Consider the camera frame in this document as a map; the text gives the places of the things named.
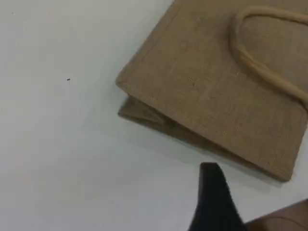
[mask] brown object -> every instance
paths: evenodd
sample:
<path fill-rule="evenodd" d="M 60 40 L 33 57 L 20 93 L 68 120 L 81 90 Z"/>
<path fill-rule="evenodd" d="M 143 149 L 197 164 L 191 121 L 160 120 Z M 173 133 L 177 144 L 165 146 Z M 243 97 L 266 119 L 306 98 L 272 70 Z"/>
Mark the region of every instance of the brown object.
<path fill-rule="evenodd" d="M 120 114 L 203 147 L 209 140 L 287 181 L 307 112 L 239 66 L 229 49 L 232 17 L 256 4 L 295 12 L 308 7 L 303 0 L 176 0 L 117 79 L 134 98 Z M 253 57 L 308 90 L 305 25 L 252 17 L 241 37 Z"/>
<path fill-rule="evenodd" d="M 302 201 L 287 208 L 246 224 L 248 231 L 307 231 L 308 201 Z"/>
<path fill-rule="evenodd" d="M 308 106 L 308 93 L 301 90 L 297 86 L 284 79 L 278 73 L 275 73 L 269 69 L 263 63 L 255 60 L 246 50 L 245 46 L 241 43 L 240 28 L 244 19 L 252 16 L 267 16 L 273 18 L 280 18 L 295 23 L 302 23 L 308 25 L 308 15 L 303 13 L 295 13 L 291 11 L 285 11 L 277 8 L 271 8 L 267 6 L 251 6 L 247 7 L 243 11 L 236 14 L 231 24 L 230 31 L 230 50 L 233 52 L 233 56 L 246 66 L 249 70 L 256 73 L 263 78 L 266 82 L 275 86 L 278 90 L 289 94 L 291 97 L 301 101 L 304 106 Z"/>

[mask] jute handle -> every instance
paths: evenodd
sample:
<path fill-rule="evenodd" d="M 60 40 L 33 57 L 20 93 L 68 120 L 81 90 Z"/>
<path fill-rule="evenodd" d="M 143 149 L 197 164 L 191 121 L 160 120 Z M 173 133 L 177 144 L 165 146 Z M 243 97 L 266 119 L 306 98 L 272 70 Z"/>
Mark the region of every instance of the jute handle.
<path fill-rule="evenodd" d="M 266 6 L 251 6 L 238 12 L 231 22 L 230 49 L 234 58 L 240 61 L 245 67 L 258 74 L 266 82 L 277 87 L 282 92 L 300 100 L 308 109 L 308 93 L 294 86 L 278 73 L 270 70 L 263 63 L 255 60 L 246 50 L 240 39 L 240 29 L 245 18 L 252 16 L 266 16 L 288 20 L 308 25 L 308 15 L 281 10 Z"/>

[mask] black object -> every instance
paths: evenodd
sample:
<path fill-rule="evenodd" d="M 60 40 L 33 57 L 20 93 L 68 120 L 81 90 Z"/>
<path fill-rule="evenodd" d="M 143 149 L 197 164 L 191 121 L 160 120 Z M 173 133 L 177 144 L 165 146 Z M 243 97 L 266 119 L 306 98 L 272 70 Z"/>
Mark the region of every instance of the black object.
<path fill-rule="evenodd" d="M 200 165 L 198 205 L 189 231 L 246 231 L 218 164 Z"/>

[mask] rope handle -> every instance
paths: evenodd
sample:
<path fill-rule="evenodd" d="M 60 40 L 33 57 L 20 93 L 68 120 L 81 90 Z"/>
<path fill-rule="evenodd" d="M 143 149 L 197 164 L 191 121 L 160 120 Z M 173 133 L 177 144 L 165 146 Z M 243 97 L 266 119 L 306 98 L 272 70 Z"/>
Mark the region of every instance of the rope handle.
<path fill-rule="evenodd" d="M 270 83 L 282 92 L 298 99 L 308 109 L 308 93 L 299 89 L 297 86 L 285 80 L 278 73 L 270 70 L 263 63 L 255 60 L 240 39 L 240 29 L 245 18 L 252 16 L 266 16 L 279 18 L 291 22 L 308 25 L 308 15 L 303 13 L 295 13 L 291 11 L 281 10 L 267 6 L 250 6 L 239 11 L 231 22 L 230 29 L 230 49 L 234 58 L 240 61 L 245 67 L 258 74 L 264 81 Z"/>

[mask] white surface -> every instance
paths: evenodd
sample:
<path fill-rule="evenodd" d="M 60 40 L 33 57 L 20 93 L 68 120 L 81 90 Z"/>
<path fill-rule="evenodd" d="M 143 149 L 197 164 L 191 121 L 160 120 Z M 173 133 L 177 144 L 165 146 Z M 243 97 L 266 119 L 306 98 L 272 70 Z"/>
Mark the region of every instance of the white surface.
<path fill-rule="evenodd" d="M 308 197 L 307 136 L 282 185 L 117 116 L 115 78 L 170 3 L 0 1 L 1 230 L 185 231 L 203 161 L 245 221 Z"/>

